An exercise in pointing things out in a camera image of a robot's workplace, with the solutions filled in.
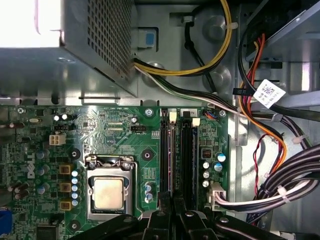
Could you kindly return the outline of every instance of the ram slot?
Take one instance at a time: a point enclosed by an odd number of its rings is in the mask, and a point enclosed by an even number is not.
[[[166,109],[161,110],[160,130],[160,192],[168,191],[169,186],[169,118]]]
[[[183,120],[180,134],[181,191],[186,209],[193,209],[193,130],[190,120]]]
[[[170,124],[170,133],[169,133],[169,191],[171,196],[175,191],[175,179],[176,179],[176,126],[175,123]]]
[[[195,210],[198,210],[198,175],[199,175],[199,135],[198,135],[198,128],[194,127],[192,129],[192,166],[193,166],[193,173],[192,173],[192,207]]]

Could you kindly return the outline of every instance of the white wire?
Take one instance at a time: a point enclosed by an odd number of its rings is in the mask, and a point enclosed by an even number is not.
[[[187,97],[189,99],[195,99],[195,100],[200,100],[202,102],[207,102],[209,104],[213,104],[214,106],[217,106],[221,109],[224,109],[228,112],[231,112],[233,114],[236,114],[236,115],[239,115],[241,117],[246,117],[245,115],[241,114],[240,112],[238,111],[235,111],[233,109],[230,109],[224,105],[222,105],[221,103],[217,102],[217,101],[214,101],[214,100],[211,100],[211,99],[207,99],[205,97],[199,97],[199,96],[190,96],[190,95],[184,95],[184,94],[181,94],[179,92],[176,92],[176,91],[169,91],[168,89],[166,89],[163,85],[161,85],[153,76],[151,76],[149,73],[143,71],[142,69],[140,69],[139,67],[137,66],[134,66],[135,69],[137,69],[140,73],[146,75],[148,78],[150,78],[152,81],[154,81],[161,89],[163,89],[164,91],[166,91],[167,93],[171,94],[171,95],[177,95],[178,97]]]
[[[292,194],[292,193],[302,189],[309,182],[310,182],[310,180],[304,180],[304,181],[299,182],[294,188],[288,190],[287,194]],[[273,200],[277,200],[277,199],[281,199],[281,198],[282,198],[281,195],[277,195],[277,196],[269,197],[266,199],[260,199],[260,200],[229,202],[229,201],[222,199],[218,193],[215,194],[215,200],[221,206],[244,206],[244,205],[250,205],[250,204],[261,204],[261,203],[267,203],[269,201],[273,201]]]

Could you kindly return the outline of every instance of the white connector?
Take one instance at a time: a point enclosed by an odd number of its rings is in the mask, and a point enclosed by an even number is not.
[[[60,146],[66,144],[66,135],[65,134],[56,134],[49,136],[49,145],[51,146]]]
[[[216,194],[219,194],[219,195],[222,194],[222,196],[226,198],[226,191],[221,187],[221,185],[217,182],[211,181],[210,191],[207,194],[208,202],[210,203],[211,210],[213,212],[220,212],[223,209],[218,204],[216,204],[216,198],[215,198]]]

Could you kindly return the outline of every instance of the black capacitor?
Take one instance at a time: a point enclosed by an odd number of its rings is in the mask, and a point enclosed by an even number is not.
[[[10,186],[8,186],[8,191],[12,192],[14,189],[16,189],[17,187],[20,187],[22,185],[22,182],[17,181],[13,184],[11,184]]]
[[[23,122],[11,122],[8,127],[10,129],[23,129],[25,124]]]
[[[19,136],[16,141],[19,144],[27,144],[31,142],[31,138],[29,136]]]
[[[29,195],[29,191],[28,190],[23,190],[19,194],[15,195],[14,198],[16,200],[20,200],[20,199],[23,199],[23,198],[27,197],[28,195]]]
[[[23,183],[22,185],[18,186],[16,189],[14,189],[14,192],[16,194],[23,192],[24,190],[26,190],[29,187],[28,183]]]

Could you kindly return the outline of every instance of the blue connector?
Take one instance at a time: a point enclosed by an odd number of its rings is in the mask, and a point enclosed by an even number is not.
[[[13,215],[11,211],[0,210],[0,237],[1,235],[8,235],[12,231]]]

